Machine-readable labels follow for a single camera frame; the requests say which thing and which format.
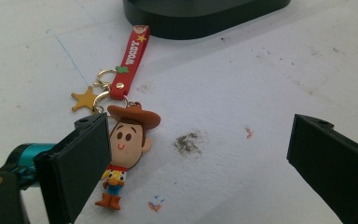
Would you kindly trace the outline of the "cowboy figure keychain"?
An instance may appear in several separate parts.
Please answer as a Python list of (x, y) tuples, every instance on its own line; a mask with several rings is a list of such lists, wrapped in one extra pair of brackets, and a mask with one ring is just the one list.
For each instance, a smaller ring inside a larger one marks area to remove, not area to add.
[(127, 98), (149, 36), (149, 26), (133, 26), (122, 62), (111, 70), (115, 75), (113, 81), (108, 83), (97, 79), (94, 84), (103, 88), (99, 95), (93, 92), (91, 86), (83, 93), (72, 95), (76, 99), (73, 111), (86, 107), (93, 113), (100, 112), (102, 108), (98, 106), (98, 102), (107, 97), (125, 102), (123, 107), (107, 107), (110, 117), (117, 124), (109, 135), (112, 158), (102, 176), (104, 193), (96, 203), (101, 207), (115, 210), (120, 208), (119, 192), (125, 186), (126, 174), (152, 147), (152, 140), (146, 136), (146, 132), (160, 124), (157, 113), (144, 110), (139, 102), (131, 102)]

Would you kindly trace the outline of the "black stand base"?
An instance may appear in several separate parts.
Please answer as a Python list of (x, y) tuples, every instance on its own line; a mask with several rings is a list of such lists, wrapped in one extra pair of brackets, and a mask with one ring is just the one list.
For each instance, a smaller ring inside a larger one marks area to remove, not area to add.
[(291, 0), (122, 0), (130, 24), (173, 40), (203, 38), (287, 7)]

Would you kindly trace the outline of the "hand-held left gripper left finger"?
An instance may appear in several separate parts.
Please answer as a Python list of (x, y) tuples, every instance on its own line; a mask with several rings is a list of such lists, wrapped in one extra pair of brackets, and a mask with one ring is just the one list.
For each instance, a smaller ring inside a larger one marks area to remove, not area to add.
[(107, 115), (87, 116), (52, 149), (34, 157), (50, 224), (72, 224), (111, 160)]

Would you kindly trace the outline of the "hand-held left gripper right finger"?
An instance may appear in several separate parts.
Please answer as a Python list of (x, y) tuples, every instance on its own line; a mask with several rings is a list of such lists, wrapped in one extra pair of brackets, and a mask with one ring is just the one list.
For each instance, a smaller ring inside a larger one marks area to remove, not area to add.
[(343, 224), (358, 224), (358, 144), (322, 119), (296, 114), (287, 160)]

